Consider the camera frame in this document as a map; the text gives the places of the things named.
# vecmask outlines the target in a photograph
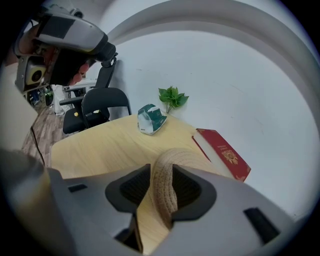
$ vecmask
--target white wall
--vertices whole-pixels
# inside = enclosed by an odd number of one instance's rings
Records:
[[[100,27],[106,33],[115,31],[126,19],[162,2],[166,1],[111,1]],[[306,33],[275,1],[241,2],[284,23],[317,57]],[[197,30],[206,26],[260,44],[270,54],[265,56],[224,33]],[[125,91],[132,112],[148,103],[163,106],[158,88],[177,86],[190,97],[184,107],[172,112],[174,116],[197,128],[219,131],[250,165],[247,184],[294,219],[309,213],[320,180],[319,119],[315,120],[319,105],[308,84],[313,75],[309,80],[288,75],[297,72],[284,56],[254,36],[223,25],[171,20],[144,31],[117,45],[119,61],[110,85]]]

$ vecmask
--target curved wall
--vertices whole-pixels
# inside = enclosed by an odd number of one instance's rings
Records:
[[[100,27],[119,53],[110,86],[126,92],[133,113],[162,107],[158,88],[177,86],[190,98],[172,114],[218,130],[251,166],[246,183],[295,219],[311,210],[319,60],[288,12],[274,1],[114,0]]]

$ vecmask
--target black gripper pad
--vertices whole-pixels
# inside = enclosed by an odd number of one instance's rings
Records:
[[[216,189],[211,183],[177,164],[172,165],[172,187],[178,206],[171,215],[172,222],[199,219],[217,199]]]
[[[105,196],[119,212],[131,213],[130,227],[122,230],[115,239],[138,252],[143,252],[143,245],[137,221],[137,208],[150,186],[150,164],[134,170],[105,188]]]
[[[134,170],[105,188],[105,196],[119,212],[136,211],[150,186],[150,164]]]

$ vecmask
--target wooden table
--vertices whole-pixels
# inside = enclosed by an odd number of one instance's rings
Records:
[[[128,167],[151,164],[171,148],[187,148],[202,154],[192,140],[196,129],[168,116],[154,135],[141,133],[137,116],[130,115],[81,131],[53,145],[51,167],[64,179],[104,174]],[[149,193],[137,211],[143,253],[150,254],[167,236]]]

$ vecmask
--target black office chair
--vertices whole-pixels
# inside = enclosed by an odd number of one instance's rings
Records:
[[[82,100],[82,113],[86,128],[96,125],[90,118],[91,115],[94,115],[94,111],[112,107],[127,107],[128,113],[131,115],[128,98],[122,90],[118,88],[97,88],[88,91]]]
[[[107,88],[110,84],[111,78],[115,71],[115,66],[117,63],[117,56],[115,53],[113,58],[110,61],[102,62],[102,67],[100,68],[98,79],[96,81],[95,87],[92,90],[96,90],[98,88]],[[82,131],[86,128],[84,123],[83,113],[82,113],[82,100],[83,96],[80,96],[80,91],[82,88],[72,88],[65,90],[66,92],[74,92],[74,98],[68,98],[61,100],[59,102],[60,106],[73,104],[74,108],[68,110],[64,115],[63,121],[63,132],[65,134],[71,134],[78,131]],[[88,117],[90,123],[94,126],[103,124],[109,119],[109,111],[108,109],[100,109],[98,113],[95,113]]]

